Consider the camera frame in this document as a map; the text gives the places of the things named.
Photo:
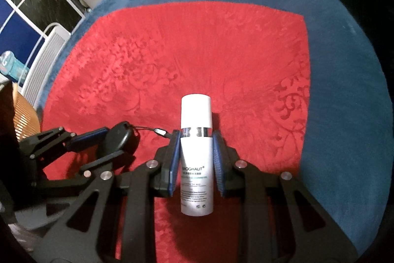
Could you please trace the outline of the orange mesh basket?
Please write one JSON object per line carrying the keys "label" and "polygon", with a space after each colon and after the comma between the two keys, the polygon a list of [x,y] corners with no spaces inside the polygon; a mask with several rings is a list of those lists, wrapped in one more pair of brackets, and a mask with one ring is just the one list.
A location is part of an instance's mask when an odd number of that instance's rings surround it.
{"label": "orange mesh basket", "polygon": [[17,83],[13,86],[13,107],[15,115],[13,123],[18,141],[30,136],[34,136],[41,132],[40,122],[36,110],[33,106],[20,94]]}

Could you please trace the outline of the black car key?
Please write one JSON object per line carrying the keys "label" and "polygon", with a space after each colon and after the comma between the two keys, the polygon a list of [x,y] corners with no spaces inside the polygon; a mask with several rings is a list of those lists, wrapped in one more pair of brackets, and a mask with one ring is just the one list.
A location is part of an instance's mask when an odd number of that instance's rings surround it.
{"label": "black car key", "polygon": [[100,156],[106,156],[118,151],[134,154],[140,143],[140,131],[152,131],[156,135],[168,139],[172,137],[165,129],[135,126],[129,122],[120,122],[105,135],[103,142],[98,147],[98,154]]}

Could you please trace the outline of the white cylindrical bottle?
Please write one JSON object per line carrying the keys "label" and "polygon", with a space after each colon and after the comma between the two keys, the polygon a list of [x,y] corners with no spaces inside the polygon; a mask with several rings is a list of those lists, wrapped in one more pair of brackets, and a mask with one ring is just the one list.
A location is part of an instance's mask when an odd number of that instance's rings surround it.
{"label": "white cylindrical bottle", "polygon": [[214,206],[211,99],[189,94],[181,100],[181,212],[207,216]]}

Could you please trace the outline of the blue velvet blanket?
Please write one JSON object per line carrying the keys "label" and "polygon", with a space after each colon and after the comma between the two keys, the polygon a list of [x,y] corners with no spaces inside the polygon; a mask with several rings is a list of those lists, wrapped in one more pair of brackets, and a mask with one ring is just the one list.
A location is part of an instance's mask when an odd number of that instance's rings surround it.
{"label": "blue velvet blanket", "polygon": [[[304,18],[311,87],[295,175],[364,253],[381,225],[393,166],[393,107],[376,48],[364,30],[340,0],[103,0],[74,33],[117,10],[189,2],[259,5]],[[69,41],[44,87],[43,107],[71,51]]]}

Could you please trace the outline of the red patterned cloth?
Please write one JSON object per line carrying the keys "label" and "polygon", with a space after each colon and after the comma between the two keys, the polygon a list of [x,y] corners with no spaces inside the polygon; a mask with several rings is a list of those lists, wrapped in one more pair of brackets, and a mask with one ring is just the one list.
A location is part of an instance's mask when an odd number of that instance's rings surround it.
{"label": "red patterned cloth", "polygon": [[225,2],[117,10],[79,28],[43,108],[45,130],[144,127],[136,163],[180,126],[181,99],[211,99],[227,144],[260,170],[296,174],[307,129],[307,27],[295,13]]}

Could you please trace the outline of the white panel heater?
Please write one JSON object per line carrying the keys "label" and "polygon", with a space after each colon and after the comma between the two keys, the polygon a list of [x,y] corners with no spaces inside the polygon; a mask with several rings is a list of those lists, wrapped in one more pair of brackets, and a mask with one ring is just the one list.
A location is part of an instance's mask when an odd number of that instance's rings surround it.
{"label": "white panel heater", "polygon": [[44,86],[55,60],[70,38],[70,32],[59,23],[49,24],[37,40],[23,66],[17,84],[20,94],[37,109]]}

